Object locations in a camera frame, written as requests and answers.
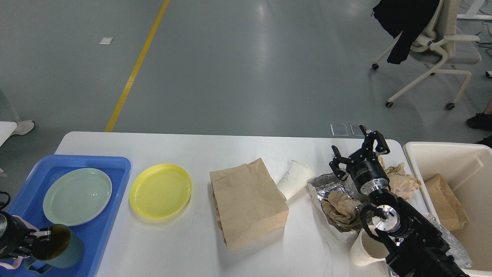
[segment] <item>sneaker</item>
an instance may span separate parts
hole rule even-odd
[[[477,113],[474,117],[468,118],[466,124],[470,128],[492,131],[492,115]]]
[[[17,128],[10,134],[10,136],[13,135],[25,135],[29,133],[32,129],[34,128],[34,121],[32,120],[25,120],[25,121],[19,121],[17,122]]]
[[[484,138],[481,141],[477,141],[475,144],[482,144],[482,145],[486,145],[486,146],[492,148],[492,136]]]

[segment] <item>yellow line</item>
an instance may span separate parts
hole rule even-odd
[[[123,108],[123,104],[126,101],[126,97],[128,96],[128,93],[130,92],[131,86],[133,85],[133,81],[135,80],[135,77],[138,74],[138,70],[140,69],[142,62],[144,61],[145,55],[147,54],[147,50],[149,49],[149,46],[152,42],[152,39],[154,38],[155,31],[157,30],[157,27],[159,26],[160,20],[162,19],[162,15],[164,15],[164,11],[166,10],[168,3],[169,3],[169,0],[164,1],[164,4],[162,4],[162,7],[160,8],[160,12],[157,15],[157,18],[155,19],[155,22],[154,22],[154,25],[152,26],[151,32],[149,33],[149,36],[147,37],[147,40],[145,41],[144,48],[142,48],[142,52],[140,52],[140,56],[138,56],[137,63],[133,67],[133,71],[130,74],[130,78],[128,78],[128,81],[126,82],[126,85],[123,89],[123,93],[120,96],[120,100],[116,104],[116,108],[113,111],[113,115],[111,115],[111,118],[109,119],[108,125],[106,126],[106,129],[104,130],[105,132],[111,132],[113,130],[113,127],[115,126],[116,120],[118,119],[118,116],[120,115],[120,112]]]

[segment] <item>paper bag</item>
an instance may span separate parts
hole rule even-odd
[[[390,179],[391,191],[406,201],[412,199],[413,192],[422,184],[414,176],[405,172],[405,163],[396,167],[388,167],[384,172]]]
[[[441,224],[448,231],[463,228],[468,222],[468,216],[446,180],[438,174],[425,181],[425,184]]]
[[[289,208],[261,159],[210,172],[210,179],[217,224],[227,249],[285,226]]]
[[[321,208],[325,215],[336,224],[354,229],[361,225],[355,210],[360,204],[360,201],[351,199],[343,192],[336,190],[330,192],[328,198],[321,201]]]

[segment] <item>gray floor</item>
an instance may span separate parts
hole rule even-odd
[[[0,2],[0,87],[36,121],[0,147],[0,190],[15,195],[66,133],[104,131],[162,3]],[[329,138],[331,123],[364,123],[402,144],[489,136],[464,123],[492,97],[484,49],[480,64],[461,67],[473,77],[454,110],[444,105],[456,75],[384,106],[425,68],[409,58],[370,69],[393,41],[371,17],[377,3],[170,0],[113,131]],[[458,25],[492,41],[482,21]],[[113,43],[98,45],[105,36]]]

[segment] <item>plastic bin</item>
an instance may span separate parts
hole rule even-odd
[[[472,270],[465,272],[492,277],[492,149],[467,143],[409,142],[404,150],[418,179],[423,182],[441,174],[465,209],[470,222],[453,231],[473,263]],[[436,215],[425,186],[421,191],[429,212]]]

